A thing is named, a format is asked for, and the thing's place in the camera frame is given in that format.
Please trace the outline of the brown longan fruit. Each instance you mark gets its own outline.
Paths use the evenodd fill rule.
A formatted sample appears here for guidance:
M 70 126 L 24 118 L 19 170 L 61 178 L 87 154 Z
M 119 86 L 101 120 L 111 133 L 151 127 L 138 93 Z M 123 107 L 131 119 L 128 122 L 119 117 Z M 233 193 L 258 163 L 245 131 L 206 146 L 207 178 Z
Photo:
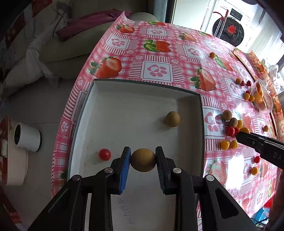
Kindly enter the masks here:
M 155 154 L 149 149 L 139 148 L 132 153 L 130 164 L 139 172 L 149 172 L 156 166 Z

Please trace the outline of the small red cherry tomato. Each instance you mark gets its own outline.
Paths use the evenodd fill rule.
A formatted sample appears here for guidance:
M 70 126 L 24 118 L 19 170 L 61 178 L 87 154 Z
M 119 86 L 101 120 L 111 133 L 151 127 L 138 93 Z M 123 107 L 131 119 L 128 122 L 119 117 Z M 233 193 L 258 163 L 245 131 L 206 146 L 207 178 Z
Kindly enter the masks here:
M 108 149 L 101 149 L 99 151 L 99 158 L 103 161 L 109 161 L 111 158 L 111 152 Z

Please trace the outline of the orange cherry tomato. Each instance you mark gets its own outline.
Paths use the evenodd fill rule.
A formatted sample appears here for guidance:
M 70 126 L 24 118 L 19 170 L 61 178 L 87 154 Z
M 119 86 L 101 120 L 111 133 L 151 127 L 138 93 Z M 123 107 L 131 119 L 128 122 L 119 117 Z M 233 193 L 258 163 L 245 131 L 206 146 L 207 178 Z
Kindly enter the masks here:
M 243 121 L 242 120 L 238 120 L 238 124 L 237 124 L 236 128 L 240 129 L 242 127 L 243 127 Z
M 211 58 L 215 58 L 215 53 L 211 52 L 209 55 Z

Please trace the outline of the brown kiwi berry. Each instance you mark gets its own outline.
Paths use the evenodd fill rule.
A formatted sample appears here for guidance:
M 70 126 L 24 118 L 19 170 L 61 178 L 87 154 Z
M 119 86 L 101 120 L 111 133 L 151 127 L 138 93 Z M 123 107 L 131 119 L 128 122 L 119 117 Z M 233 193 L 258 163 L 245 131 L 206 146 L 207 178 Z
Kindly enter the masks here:
M 229 121 L 229 126 L 230 127 L 233 127 L 233 128 L 236 128 L 238 125 L 238 120 L 234 117 L 232 117 Z
M 223 111 L 223 113 L 222 113 L 222 118 L 223 118 L 225 121 L 231 120 L 231 118 L 232 118 L 232 112 L 231 112 L 230 110 L 225 110 L 225 111 Z

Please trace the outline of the glass fruit bowl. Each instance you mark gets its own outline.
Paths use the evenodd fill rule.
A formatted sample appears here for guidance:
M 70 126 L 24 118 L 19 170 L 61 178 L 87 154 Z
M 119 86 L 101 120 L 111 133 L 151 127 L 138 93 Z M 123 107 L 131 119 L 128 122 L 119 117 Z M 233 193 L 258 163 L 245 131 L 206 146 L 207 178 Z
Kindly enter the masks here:
M 251 87 L 251 93 L 255 97 L 254 104 L 259 111 L 272 112 L 272 97 L 267 89 L 265 80 L 257 79 Z

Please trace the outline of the brown longan in tray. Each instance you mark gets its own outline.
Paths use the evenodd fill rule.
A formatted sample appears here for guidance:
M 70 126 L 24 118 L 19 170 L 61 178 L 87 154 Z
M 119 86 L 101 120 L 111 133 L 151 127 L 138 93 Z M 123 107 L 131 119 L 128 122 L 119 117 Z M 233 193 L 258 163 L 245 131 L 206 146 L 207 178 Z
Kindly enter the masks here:
M 180 124 L 180 121 L 181 117 L 175 111 L 171 111 L 166 115 L 166 124 L 172 128 L 178 126 Z

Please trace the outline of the strawberry pattern pink tablecloth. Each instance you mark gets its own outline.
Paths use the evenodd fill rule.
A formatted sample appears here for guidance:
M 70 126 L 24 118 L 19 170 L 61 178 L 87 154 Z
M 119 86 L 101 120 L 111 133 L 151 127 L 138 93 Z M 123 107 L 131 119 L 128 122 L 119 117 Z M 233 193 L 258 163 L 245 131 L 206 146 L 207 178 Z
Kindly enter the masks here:
M 226 138 L 220 113 L 233 113 L 252 132 L 283 139 L 283 111 L 272 81 L 252 52 L 243 53 L 233 45 L 201 31 L 168 23 L 131 20 L 125 14 L 104 33 L 71 90 L 58 128 L 51 166 L 51 193 L 66 182 L 67 168 L 78 117 L 95 78 L 136 80 L 192 90 L 201 95 L 205 116 L 205 172 L 222 184 L 229 181 L 228 162 L 244 157 L 251 166 L 255 151 L 239 145 L 222 150 Z M 272 97 L 272 114 L 262 114 L 243 98 L 246 82 L 265 80 Z

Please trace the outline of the white shallow tray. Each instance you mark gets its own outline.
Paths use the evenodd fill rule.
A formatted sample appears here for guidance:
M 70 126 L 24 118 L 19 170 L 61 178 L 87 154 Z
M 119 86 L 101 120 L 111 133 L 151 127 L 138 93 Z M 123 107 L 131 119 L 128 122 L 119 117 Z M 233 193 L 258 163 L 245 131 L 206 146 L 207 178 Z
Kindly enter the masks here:
M 177 112 L 176 127 L 166 115 Z M 95 80 L 83 103 L 73 138 L 68 176 L 91 176 L 109 167 L 98 153 L 108 149 L 111 158 L 131 151 L 163 148 L 166 157 L 191 175 L 204 167 L 204 128 L 201 96 L 176 87 L 126 80 Z M 175 196 L 164 195 L 158 172 L 129 169 L 126 188 L 113 195 L 114 230 L 173 230 Z

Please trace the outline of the white cylindrical device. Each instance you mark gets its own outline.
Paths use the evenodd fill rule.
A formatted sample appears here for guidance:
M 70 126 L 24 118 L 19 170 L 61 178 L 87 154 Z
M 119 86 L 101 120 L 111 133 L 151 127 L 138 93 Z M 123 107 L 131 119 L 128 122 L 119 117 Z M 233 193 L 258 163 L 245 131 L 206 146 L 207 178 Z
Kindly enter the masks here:
M 14 143 L 17 147 L 37 152 L 41 145 L 41 133 L 36 128 L 17 123 L 14 130 Z

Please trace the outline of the orange cherry tomato far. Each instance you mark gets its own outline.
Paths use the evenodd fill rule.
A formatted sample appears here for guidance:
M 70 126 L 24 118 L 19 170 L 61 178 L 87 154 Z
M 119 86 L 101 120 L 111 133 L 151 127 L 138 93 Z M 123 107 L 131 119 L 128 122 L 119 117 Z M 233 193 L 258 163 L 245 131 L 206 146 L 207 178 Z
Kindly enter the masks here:
M 211 52 L 209 55 L 211 58 L 215 58 L 215 53 Z

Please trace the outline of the olive green sofa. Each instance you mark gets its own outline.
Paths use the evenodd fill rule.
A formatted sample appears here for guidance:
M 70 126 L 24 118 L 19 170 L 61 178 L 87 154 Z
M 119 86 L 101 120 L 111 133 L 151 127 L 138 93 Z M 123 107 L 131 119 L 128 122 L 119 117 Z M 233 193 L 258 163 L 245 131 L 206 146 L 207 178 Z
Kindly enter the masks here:
M 72 20 L 89 14 L 107 10 L 130 11 L 129 19 L 155 20 L 153 1 L 72 1 Z M 62 40 L 58 35 L 44 46 L 39 60 L 52 74 L 63 79 L 76 78 L 84 63 L 99 42 L 112 21 L 82 31 L 69 39 Z

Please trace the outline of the maroon cloth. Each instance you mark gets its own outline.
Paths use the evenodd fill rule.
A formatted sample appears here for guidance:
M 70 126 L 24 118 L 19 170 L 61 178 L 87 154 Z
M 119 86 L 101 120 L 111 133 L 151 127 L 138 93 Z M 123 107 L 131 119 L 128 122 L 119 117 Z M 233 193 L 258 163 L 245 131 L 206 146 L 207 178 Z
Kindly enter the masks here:
M 93 12 L 75 19 L 69 19 L 67 25 L 56 32 L 61 41 L 66 41 L 71 37 L 91 29 L 93 27 L 115 21 L 123 11 L 116 9 Z

